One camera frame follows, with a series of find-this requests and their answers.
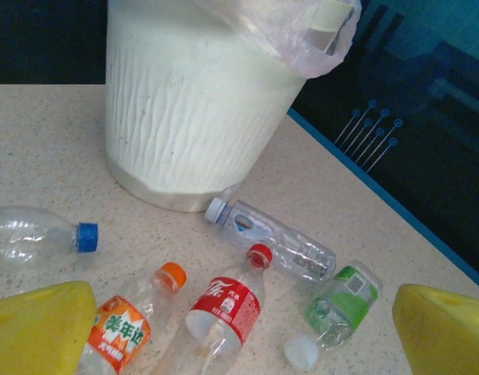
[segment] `blue bottle cap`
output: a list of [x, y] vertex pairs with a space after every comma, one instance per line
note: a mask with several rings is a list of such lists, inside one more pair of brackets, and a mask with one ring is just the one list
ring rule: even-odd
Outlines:
[[98, 225], [79, 223], [77, 226], [76, 246], [78, 252], [94, 252], [97, 249]]

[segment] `loose bottle cap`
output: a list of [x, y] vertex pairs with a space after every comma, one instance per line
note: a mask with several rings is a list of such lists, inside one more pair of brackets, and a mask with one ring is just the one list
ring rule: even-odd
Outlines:
[[314, 338], [296, 334], [284, 346], [284, 355], [293, 367], [310, 370], [319, 358], [319, 348]]
[[179, 290], [185, 285], [185, 282], [187, 281], [187, 274], [185, 273], [181, 265], [178, 263], [165, 263], [159, 270], [169, 274], [177, 283]]
[[246, 256], [250, 258], [254, 266], [267, 268], [272, 262], [272, 251], [264, 244], [253, 245]]
[[226, 205], [227, 203], [223, 199], [213, 198], [205, 212], [205, 219], [211, 221], [213, 224], [216, 224]]
[[79, 223], [76, 233], [78, 252], [94, 252], [97, 250], [98, 225], [95, 223]]

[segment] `dark background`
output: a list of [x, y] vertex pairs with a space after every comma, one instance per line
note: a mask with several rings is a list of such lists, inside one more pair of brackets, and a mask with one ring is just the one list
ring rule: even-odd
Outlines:
[[[444, 33], [463, 26], [450, 18], [463, 10], [425, 8], [458, 1], [418, 0], [407, 8], [397, 0], [363, 1], [347, 59], [309, 80], [293, 107], [330, 141], [371, 99], [377, 107], [366, 118], [376, 122], [382, 109], [390, 112], [384, 130], [401, 118], [393, 133], [399, 143], [369, 175], [479, 272], [479, 30], [470, 21], [461, 34]], [[427, 13], [433, 16], [425, 19]], [[441, 16], [447, 24], [434, 27]], [[105, 31], [106, 1], [0, 0], [0, 84], [103, 84]]]

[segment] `blue table trim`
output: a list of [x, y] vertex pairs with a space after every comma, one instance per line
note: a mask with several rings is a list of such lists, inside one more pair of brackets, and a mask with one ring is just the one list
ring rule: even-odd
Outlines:
[[333, 145], [330, 140], [324, 137], [309, 121], [305, 120], [293, 108], [290, 108], [288, 115], [309, 133], [316, 141], [324, 146], [335, 158], [354, 173], [364, 184], [366, 184], [376, 195], [396, 211], [405, 221], [407, 221], [415, 230], [417, 230], [427, 241], [435, 246], [444, 256], [462, 270], [472, 281], [479, 286], [479, 273], [456, 254], [439, 237], [425, 227], [410, 211], [401, 205], [385, 189], [383, 189], [375, 180], [364, 173], [351, 159], [349, 159], [338, 147]]

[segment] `plastic bottle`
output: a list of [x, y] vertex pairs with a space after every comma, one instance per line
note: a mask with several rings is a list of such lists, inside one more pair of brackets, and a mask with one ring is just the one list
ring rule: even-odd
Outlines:
[[304, 327], [284, 346], [294, 367], [310, 370], [320, 352], [343, 344], [381, 293], [381, 281], [354, 260], [328, 281], [302, 310]]
[[168, 262], [151, 277], [125, 282], [98, 308], [76, 375], [119, 374], [168, 324], [173, 298], [186, 280], [182, 267]]
[[334, 272], [334, 253], [312, 238], [268, 216], [242, 201], [228, 205], [214, 198], [205, 218], [221, 226], [220, 232], [245, 246], [263, 243], [286, 270], [318, 284]]
[[94, 252], [97, 240], [97, 224], [74, 225], [46, 209], [0, 207], [0, 263], [5, 266], [47, 266], [53, 256]]
[[271, 259], [268, 247], [254, 245], [240, 265], [212, 279], [152, 375], [224, 375], [260, 314], [265, 299], [263, 271]]

